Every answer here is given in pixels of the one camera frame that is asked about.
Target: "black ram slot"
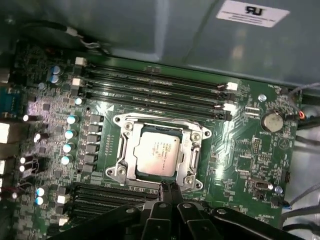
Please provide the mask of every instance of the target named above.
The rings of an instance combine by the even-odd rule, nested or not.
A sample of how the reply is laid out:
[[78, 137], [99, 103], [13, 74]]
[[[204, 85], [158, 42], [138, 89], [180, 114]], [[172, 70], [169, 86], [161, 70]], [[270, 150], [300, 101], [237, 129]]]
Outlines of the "black ram slot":
[[118, 99], [114, 97], [109, 96], [103, 96], [95, 93], [89, 93], [86, 96], [88, 99], [97, 100], [97, 101], [104, 101], [109, 102], [113, 104], [121, 104], [121, 105], [127, 105], [132, 107], [139, 107], [147, 110], [157, 110], [162, 112], [170, 112], [174, 114], [182, 114], [182, 115], [189, 115], [193, 117], [199, 117], [199, 118], [206, 118], [211, 120], [222, 120], [222, 121], [231, 121], [232, 115], [227, 111], [221, 111], [221, 112], [196, 112], [196, 111], [190, 111], [190, 110], [182, 110], [176, 107], [169, 107], [169, 106], [159, 106], [152, 103], [142, 103], [142, 102], [132, 102], [129, 100], [123, 100]]
[[198, 82], [196, 79], [180, 78], [175, 76], [165, 76], [158, 73], [149, 73], [143, 71], [135, 71], [124, 68], [113, 68], [103, 65], [96, 65], [95, 67], [85, 69], [86, 71], [98, 71], [104, 74], [113, 73], [119, 76], [126, 77], [126, 79], [145, 78], [145, 81], [160, 81], [164, 82], [163, 85], [168, 85], [166, 82], [170, 82], [173, 87], [179, 87], [178, 85], [189, 85], [190, 87], [197, 87], [201, 89], [212, 89], [217, 91], [225, 91], [227, 83], [212, 83], [212, 82]]
[[176, 105], [183, 105], [185, 108], [189, 108], [188, 106], [195, 107], [195, 108], [200, 108], [204, 109], [204, 111], [208, 110], [223, 110], [224, 105], [223, 104], [216, 104], [214, 105], [213, 103], [210, 102], [203, 102], [203, 103], [197, 103], [195, 100], [194, 101], [189, 101], [189, 100], [182, 100], [174, 97], [169, 97], [169, 96], [154, 96], [154, 94], [143, 94], [139, 92], [134, 92], [132, 90], [126, 90], [126, 89], [115, 89], [114, 87], [106, 87], [106, 86], [93, 86], [91, 88], [94, 91], [100, 91], [100, 92], [108, 92], [111, 94], [119, 94], [119, 95], [127, 95], [133, 98], [143, 98], [143, 99], [150, 99], [150, 100], [155, 100], [162, 102], [163, 105], [167, 106], [173, 106], [179, 108], [179, 106]]
[[175, 94], [180, 95], [189, 95], [192, 97], [198, 97], [202, 99], [213, 99], [216, 101], [234, 101], [236, 95], [234, 93], [228, 93], [228, 92], [222, 92], [222, 91], [215, 91], [212, 92], [210, 89], [207, 89], [207, 91], [201, 91], [198, 89], [195, 89], [192, 86], [189, 86], [190, 89], [187, 88], [181, 88], [178, 86], [171, 86], [171, 85], [165, 85], [165, 84], [159, 84], [158, 82], [146, 82], [138, 79], [126, 79], [126, 78], [120, 78], [120, 77], [114, 77], [114, 76], [106, 76], [101, 73], [90, 73], [88, 76], [86, 76], [87, 80], [96, 80], [96, 82], [99, 81], [105, 81], [105, 82], [112, 82], [117, 84], [124, 84], [124, 85], [131, 85], [133, 87], [142, 87], [142, 88], [149, 88], [154, 89], [157, 91], [171, 91]]
[[73, 194], [77, 194], [77, 192], [86, 193], [86, 194], [114, 194], [115, 197], [118, 198], [132, 198], [137, 200], [143, 200], [143, 201], [152, 201], [157, 198], [156, 194], [146, 193], [146, 192], [139, 192], [139, 191], [130, 191], [127, 189], [121, 189], [121, 188], [114, 188], [114, 187], [104, 187], [104, 186], [98, 186], [93, 184], [86, 184], [86, 183], [80, 183], [75, 182], [72, 185], [73, 188]]
[[77, 201], [84, 201], [88, 203], [93, 204], [104, 204], [106, 201], [110, 204], [132, 204], [137, 205], [144, 203], [145, 201], [138, 200], [138, 199], [131, 199], [127, 197], [112, 197], [108, 196], [106, 194], [100, 194], [100, 195], [85, 195], [85, 194], [79, 194], [74, 198]]

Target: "white label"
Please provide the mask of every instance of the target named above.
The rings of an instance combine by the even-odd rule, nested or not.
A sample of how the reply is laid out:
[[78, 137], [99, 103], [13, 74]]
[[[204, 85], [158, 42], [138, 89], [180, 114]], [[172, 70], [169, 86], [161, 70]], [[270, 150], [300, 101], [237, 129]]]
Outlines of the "white label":
[[288, 10], [226, 0], [216, 17], [218, 19], [272, 28], [289, 13]]

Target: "blue capacitor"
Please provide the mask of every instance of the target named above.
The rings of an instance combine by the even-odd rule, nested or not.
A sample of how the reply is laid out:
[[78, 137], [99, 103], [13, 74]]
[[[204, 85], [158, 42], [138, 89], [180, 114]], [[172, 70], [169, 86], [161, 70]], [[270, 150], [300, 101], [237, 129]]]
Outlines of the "blue capacitor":
[[52, 74], [57, 75], [61, 73], [61, 68], [59, 66], [54, 66], [52, 69]]
[[42, 187], [39, 187], [37, 190], [35, 190], [35, 194], [37, 194], [39, 197], [42, 197], [45, 195], [45, 190]]
[[37, 205], [42, 205], [43, 203], [44, 203], [44, 199], [42, 198], [42, 197], [40, 197], [40, 196], [38, 196], [36, 199], [35, 199], [35, 204], [37, 204]]
[[66, 118], [68, 124], [76, 124], [79, 121], [79, 117], [76, 115], [71, 115]]
[[66, 139], [72, 139], [77, 136], [77, 131], [76, 130], [68, 130], [64, 133], [64, 136]]
[[50, 78], [50, 83], [52, 83], [52, 84], [58, 84], [58, 83], [60, 83], [59, 76], [57, 76], [57, 75], [52, 75], [51, 78]]
[[73, 159], [74, 159], [74, 157], [72, 155], [63, 156], [61, 158], [61, 163], [63, 165], [68, 165], [68, 163], [70, 163]]
[[65, 152], [66, 154], [67, 153], [70, 153], [73, 149], [75, 149], [75, 144], [72, 143], [72, 142], [69, 142], [65, 145], [63, 145], [62, 149], [63, 149], [63, 152]]

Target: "capacitor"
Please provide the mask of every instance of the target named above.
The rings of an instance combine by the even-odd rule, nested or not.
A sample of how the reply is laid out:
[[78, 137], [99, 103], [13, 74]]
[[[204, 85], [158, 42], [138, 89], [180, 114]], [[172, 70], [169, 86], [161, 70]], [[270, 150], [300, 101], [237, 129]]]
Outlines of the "capacitor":
[[38, 116], [34, 116], [34, 115], [24, 115], [22, 120], [24, 122], [35, 122], [38, 121]]
[[44, 199], [41, 196], [38, 196], [35, 200], [34, 203], [38, 206], [41, 206], [42, 204], [44, 204]]
[[76, 124], [77, 122], [79, 122], [79, 117], [76, 116], [76, 115], [71, 115], [71, 116], [68, 116], [66, 118], [66, 122], [68, 124]]
[[274, 188], [274, 192], [275, 192], [276, 194], [282, 194], [282, 193], [284, 192], [284, 190], [282, 189], [281, 186], [276, 186], [276, 187]]
[[39, 90], [45, 90], [47, 88], [47, 85], [45, 84], [45, 83], [43, 83], [43, 82], [40, 82], [39, 84], [38, 84], [38, 89]]
[[43, 195], [47, 194], [49, 192], [49, 188], [47, 186], [41, 186], [41, 187], [38, 187], [36, 190], [35, 190], [35, 194], [38, 196], [38, 197], [42, 197]]
[[20, 158], [20, 164], [28, 164], [30, 162], [33, 162], [34, 156], [23, 156]]
[[72, 150], [74, 150], [76, 148], [76, 145], [72, 142], [66, 143], [65, 145], [63, 145], [62, 150], [64, 153], [69, 153]]
[[58, 75], [52, 75], [50, 77], [50, 83], [52, 84], [59, 84], [61, 83], [60, 77]]
[[61, 68], [59, 66], [54, 66], [51, 68], [51, 72], [54, 75], [60, 74], [61, 73]]
[[21, 197], [23, 194], [25, 194], [26, 192], [24, 191], [15, 191], [11, 194], [11, 198], [13, 200], [16, 200], [17, 198]]
[[33, 167], [33, 164], [21, 165], [21, 166], [19, 167], [19, 171], [20, 171], [21, 173], [23, 173], [24, 171], [33, 170], [33, 169], [35, 169], [35, 168]]
[[80, 97], [77, 97], [75, 100], [74, 100], [74, 104], [75, 105], [82, 105], [82, 104], [84, 104], [84, 100], [83, 99], [81, 99]]
[[284, 116], [279, 111], [270, 111], [261, 118], [261, 127], [267, 132], [276, 133], [283, 128], [284, 124]]
[[66, 139], [72, 139], [74, 137], [77, 136], [77, 131], [76, 130], [67, 130], [65, 133], [64, 133], [64, 136]]
[[42, 139], [48, 139], [48, 138], [49, 138], [49, 134], [46, 132], [38, 132], [34, 136], [34, 139], [36, 139], [37, 141], [42, 140]]
[[63, 165], [68, 165], [73, 159], [74, 159], [74, 157], [72, 155], [63, 156], [61, 158], [61, 163]]

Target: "mounting screw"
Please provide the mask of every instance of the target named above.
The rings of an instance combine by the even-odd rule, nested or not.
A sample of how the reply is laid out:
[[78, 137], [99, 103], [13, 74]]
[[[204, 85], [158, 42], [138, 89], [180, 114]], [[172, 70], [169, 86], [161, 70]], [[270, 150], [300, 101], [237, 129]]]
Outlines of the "mounting screw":
[[133, 208], [128, 208], [125, 210], [127, 214], [132, 214], [135, 210]]
[[197, 142], [200, 140], [200, 134], [199, 133], [193, 133], [191, 135], [191, 140], [194, 141], [194, 142]]
[[187, 176], [185, 177], [184, 181], [187, 183], [187, 184], [192, 184], [194, 182], [193, 178], [191, 176]]
[[189, 209], [189, 208], [192, 207], [191, 204], [189, 204], [189, 203], [185, 203], [185, 204], [183, 204], [182, 206], [183, 206], [184, 208], [186, 208], [186, 209]]
[[125, 175], [126, 174], [126, 168], [124, 166], [121, 166], [117, 170], [118, 174]]
[[124, 124], [124, 129], [127, 130], [127, 131], [131, 131], [133, 128], [134, 128], [134, 126], [132, 125], [131, 122], [126, 122]]
[[260, 102], [265, 102], [265, 101], [267, 100], [267, 96], [264, 95], [264, 94], [260, 94], [260, 95], [258, 96], [258, 100], [259, 100]]
[[16, 21], [14, 20], [14, 18], [12, 16], [8, 16], [6, 19], [5, 19], [5, 22], [7, 24], [10, 24], [10, 25], [14, 25], [16, 23]]
[[225, 215], [227, 213], [227, 211], [224, 209], [218, 209], [216, 212], [221, 215]]
[[111, 176], [111, 175], [113, 174], [113, 172], [112, 172], [112, 170], [106, 169], [106, 170], [105, 170], [105, 174]]

